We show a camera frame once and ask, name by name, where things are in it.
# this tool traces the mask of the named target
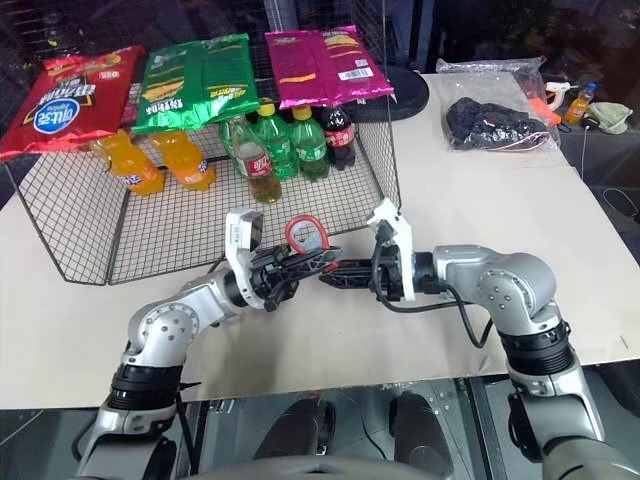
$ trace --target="red chip bag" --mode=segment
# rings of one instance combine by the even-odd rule
[[[70,150],[116,133],[143,52],[135,46],[99,57],[45,62],[45,71],[0,141],[0,159]]]

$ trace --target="bottle label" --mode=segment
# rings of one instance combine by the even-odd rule
[[[204,180],[207,177],[208,170],[207,162],[202,160],[194,167],[185,168],[184,170],[171,170],[171,173],[176,177],[178,183],[182,185],[193,185],[194,183]]]
[[[124,184],[125,187],[136,187],[147,182],[155,180],[158,176],[158,170],[151,163],[145,165],[139,173],[132,175],[123,175],[118,179]]]
[[[327,144],[323,143],[317,147],[310,148],[296,148],[296,154],[303,162],[317,162],[327,154]]]
[[[274,162],[286,161],[291,153],[291,142],[285,140],[284,142],[269,144],[267,145],[267,151]]]
[[[353,142],[355,131],[355,127],[351,124],[337,132],[324,132],[324,136],[327,139],[327,145],[330,147],[344,147]]]
[[[247,162],[247,174],[250,177],[264,177],[271,173],[271,160],[266,154]]]

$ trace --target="white table surface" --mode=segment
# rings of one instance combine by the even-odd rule
[[[450,152],[436,92],[451,78],[427,80],[427,108],[393,125],[415,249],[476,243],[538,255],[556,274],[583,363],[640,357],[640,269],[575,171],[558,151]],[[75,285],[60,278],[15,196],[0,211],[0,232],[0,408],[100,404],[130,316],[207,270]],[[367,230],[332,241],[345,258],[373,249]],[[470,314],[479,332],[486,313]],[[476,350],[453,309],[398,315],[368,292],[308,280],[277,312],[247,312],[199,337],[183,378],[203,382],[187,399],[206,399],[504,371],[495,332]]]

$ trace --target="black cable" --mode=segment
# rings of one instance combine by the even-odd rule
[[[85,423],[82,426],[82,428],[78,431],[78,433],[76,433],[76,436],[73,437],[73,441],[71,442],[71,455],[73,455],[73,458],[76,459],[76,462],[79,462],[80,460],[82,460],[82,454],[80,453],[80,448],[79,448],[80,440],[82,440],[82,437],[85,436],[85,434],[89,431],[91,426],[96,422],[96,418],[98,418],[97,410],[93,412],[93,415],[91,415],[91,418],[87,420],[87,423]]]
[[[380,300],[380,302],[387,307],[392,312],[396,313],[422,313],[429,312],[432,310],[439,310],[441,308],[449,308],[449,307],[458,307],[458,311],[460,312],[460,317],[462,318],[462,324],[464,325],[465,330],[467,331],[467,335],[469,336],[469,340],[476,348],[483,348],[487,343],[487,339],[489,338],[489,333],[491,332],[491,327],[493,326],[493,320],[489,319],[487,325],[484,327],[482,332],[482,336],[480,340],[477,339],[475,333],[473,332],[473,328],[471,327],[471,322],[469,321],[469,316],[467,315],[467,309],[465,308],[465,303],[460,294],[453,288],[451,285],[444,283],[443,286],[451,292],[455,302],[444,302],[437,303],[435,305],[424,305],[421,307],[396,307],[393,305],[387,297],[382,293],[382,288],[380,287],[380,272],[378,271],[380,268],[380,252],[382,251],[382,245],[384,243],[384,239],[378,238],[376,240],[376,246],[373,250],[373,258],[371,259],[371,279],[373,283],[373,288],[375,293]]]
[[[382,287],[380,286],[380,272],[378,269],[380,268],[380,252],[382,250],[383,241],[376,241],[376,247],[373,250],[373,258],[371,259],[371,282],[373,283],[373,288],[375,290],[376,296],[380,303],[382,303],[385,307],[387,307],[392,312],[396,313],[422,313],[422,312],[431,312],[433,310],[440,310],[442,308],[450,308],[458,306],[457,302],[443,302],[436,303],[434,305],[422,305],[420,307],[397,307],[392,304],[382,293]]]
[[[193,449],[193,439],[191,437],[191,429],[189,428],[189,422],[187,421],[187,415],[185,413],[184,403],[182,402],[182,395],[180,392],[176,394],[176,410],[178,411],[178,418],[180,419],[180,426],[182,427],[182,435],[184,436],[184,443],[187,447],[187,457],[189,457],[189,466],[191,474],[198,472],[198,466],[196,465],[196,456]]]
[[[478,340],[475,333],[473,333],[473,328],[471,327],[471,322],[469,321],[469,316],[467,315],[467,309],[464,306],[464,302],[462,301],[460,294],[456,291],[455,288],[453,288],[448,283],[445,284],[445,287],[449,292],[451,292],[451,295],[453,295],[453,298],[456,299],[456,303],[458,304],[458,311],[460,312],[460,318],[462,318],[462,324],[464,325],[464,329],[467,331],[469,340],[471,340],[471,343],[473,344],[474,347],[483,348],[487,343],[487,338],[489,338],[491,327],[493,327],[493,320],[489,319],[489,321],[487,322],[487,325],[484,327],[484,330],[482,331],[482,336],[480,337],[480,340]]]
[[[337,390],[337,391],[343,394],[345,397],[347,397],[351,401],[351,403],[353,403],[356,406],[356,408],[358,409],[358,413],[360,414],[360,422],[362,423],[362,431],[364,432],[364,436],[367,437],[367,440],[369,440],[369,443],[371,443],[371,445],[373,445],[375,449],[378,450],[378,453],[380,453],[380,456],[384,460],[388,460],[387,456],[384,453],[384,450],[382,450],[380,445],[378,445],[376,441],[371,437],[371,435],[369,435],[369,431],[367,430],[367,424],[364,422],[364,415],[362,414],[362,408],[360,407],[360,404],[356,402],[353,398],[351,398],[351,395],[343,392],[342,390]]]

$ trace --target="wire mesh basket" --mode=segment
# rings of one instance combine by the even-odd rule
[[[34,6],[36,3],[30,1],[28,5],[34,12],[41,12]],[[65,15],[77,12],[72,9],[77,1],[54,3],[47,3],[46,8],[62,9]],[[93,2],[80,3],[86,8]],[[247,31],[252,39],[258,89],[261,95],[274,99],[277,92],[271,78],[265,31],[327,29],[354,23],[374,58],[383,67],[385,64],[384,2],[198,2],[195,7],[191,2],[180,2],[179,13],[187,18],[185,25],[191,30],[180,27],[179,38],[165,38],[164,42],[158,41],[156,35],[162,30],[162,18],[168,15],[163,5],[169,5],[169,13],[176,17],[178,12],[172,10],[175,2],[129,3],[146,7],[145,21],[153,18],[155,24],[133,25],[140,19],[132,20],[128,12],[127,22],[112,35],[102,24],[93,28],[85,25],[83,31],[92,49],[101,53],[144,43],[152,50],[173,41],[231,33],[230,29]],[[96,15],[85,14],[87,18]],[[81,24],[81,19],[72,20]],[[29,49],[30,44],[25,41],[23,47]],[[47,50],[33,50],[33,54],[44,58]],[[386,112],[382,119],[380,100],[376,101],[376,112],[371,102],[356,105],[354,167],[345,171],[332,169],[328,178],[318,182],[301,176],[289,179],[283,182],[281,200],[273,205],[259,204],[250,195],[246,180],[234,172],[216,125],[189,132],[191,141],[216,169],[217,180],[206,192],[186,190],[167,174],[163,192],[139,197],[105,171],[104,161],[92,152],[54,152],[39,158],[23,155],[5,166],[62,277],[75,283],[118,284],[215,262],[224,255],[224,219],[233,207],[245,206],[264,213],[262,246],[268,247],[284,243],[284,227],[295,215],[314,215],[330,234],[337,234],[365,225],[366,217],[383,196],[399,204],[388,99],[383,102]],[[139,146],[160,168],[165,168],[161,155],[145,138],[140,139]]]

